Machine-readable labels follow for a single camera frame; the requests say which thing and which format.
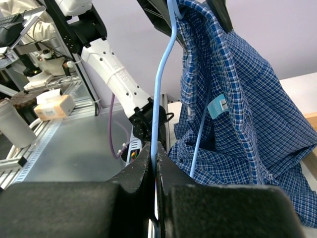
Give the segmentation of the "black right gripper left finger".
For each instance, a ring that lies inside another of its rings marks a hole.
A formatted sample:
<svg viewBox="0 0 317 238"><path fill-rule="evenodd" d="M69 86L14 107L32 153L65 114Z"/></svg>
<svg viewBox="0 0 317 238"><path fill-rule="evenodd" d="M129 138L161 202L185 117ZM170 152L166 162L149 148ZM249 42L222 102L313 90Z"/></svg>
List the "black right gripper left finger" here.
<svg viewBox="0 0 317 238"><path fill-rule="evenodd" d="M152 210L150 145L107 181L20 182L0 194L3 238L145 238Z"/></svg>

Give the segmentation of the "blue checked shirt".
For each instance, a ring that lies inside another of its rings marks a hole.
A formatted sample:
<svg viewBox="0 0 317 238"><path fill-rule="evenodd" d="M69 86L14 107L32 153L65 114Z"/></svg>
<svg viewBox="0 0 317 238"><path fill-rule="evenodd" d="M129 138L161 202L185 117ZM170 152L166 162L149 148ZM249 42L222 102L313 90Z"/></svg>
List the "blue checked shirt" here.
<svg viewBox="0 0 317 238"><path fill-rule="evenodd" d="M226 33L206 2L180 0L182 104L169 157L197 183L266 184L290 198L304 226L317 226L317 194L301 168L317 133L247 41Z"/></svg>

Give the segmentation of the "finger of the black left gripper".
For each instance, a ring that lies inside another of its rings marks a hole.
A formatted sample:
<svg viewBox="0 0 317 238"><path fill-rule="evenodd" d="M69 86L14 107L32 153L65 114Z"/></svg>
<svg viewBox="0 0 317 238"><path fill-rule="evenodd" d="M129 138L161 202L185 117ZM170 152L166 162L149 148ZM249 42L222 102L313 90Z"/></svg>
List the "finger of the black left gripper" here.
<svg viewBox="0 0 317 238"><path fill-rule="evenodd" d="M171 20L166 0L137 0L147 18L159 32L171 36Z"/></svg>
<svg viewBox="0 0 317 238"><path fill-rule="evenodd" d="M226 0L206 0L208 6L214 13L222 29L229 33L233 30L233 25L226 7Z"/></svg>

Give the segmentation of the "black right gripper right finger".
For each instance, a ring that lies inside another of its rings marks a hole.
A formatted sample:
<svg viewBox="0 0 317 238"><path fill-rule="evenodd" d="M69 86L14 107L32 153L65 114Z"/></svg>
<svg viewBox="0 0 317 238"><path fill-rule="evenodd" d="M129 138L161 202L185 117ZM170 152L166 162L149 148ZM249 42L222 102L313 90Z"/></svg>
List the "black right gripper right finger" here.
<svg viewBox="0 0 317 238"><path fill-rule="evenodd" d="M163 238L303 238L287 195L270 185L200 185L157 146Z"/></svg>

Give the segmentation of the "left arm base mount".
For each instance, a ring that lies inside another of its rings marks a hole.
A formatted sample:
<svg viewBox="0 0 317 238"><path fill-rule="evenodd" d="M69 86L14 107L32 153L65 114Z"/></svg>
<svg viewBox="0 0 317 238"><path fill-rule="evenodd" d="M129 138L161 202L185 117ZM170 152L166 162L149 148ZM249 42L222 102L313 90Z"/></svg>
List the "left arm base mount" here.
<svg viewBox="0 0 317 238"><path fill-rule="evenodd" d="M136 108L135 114L129 118L132 123L132 132L128 152L126 153L126 163L134 161L142 150L146 142L152 138L153 100L142 108ZM168 111L168 98L166 94L160 96L158 141L164 149L170 148L169 121L174 117L174 113Z"/></svg>

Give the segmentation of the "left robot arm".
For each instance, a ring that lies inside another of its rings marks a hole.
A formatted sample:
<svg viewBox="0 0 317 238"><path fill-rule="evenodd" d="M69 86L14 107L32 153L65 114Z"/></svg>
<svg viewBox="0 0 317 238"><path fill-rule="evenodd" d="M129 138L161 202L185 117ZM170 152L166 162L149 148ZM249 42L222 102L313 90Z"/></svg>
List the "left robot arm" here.
<svg viewBox="0 0 317 238"><path fill-rule="evenodd" d="M78 54L110 88L143 144L154 136L166 145L166 123L172 117L158 110L158 132L152 132L154 103L118 60L107 41L104 22L90 0L48 0L46 6L69 51Z"/></svg>

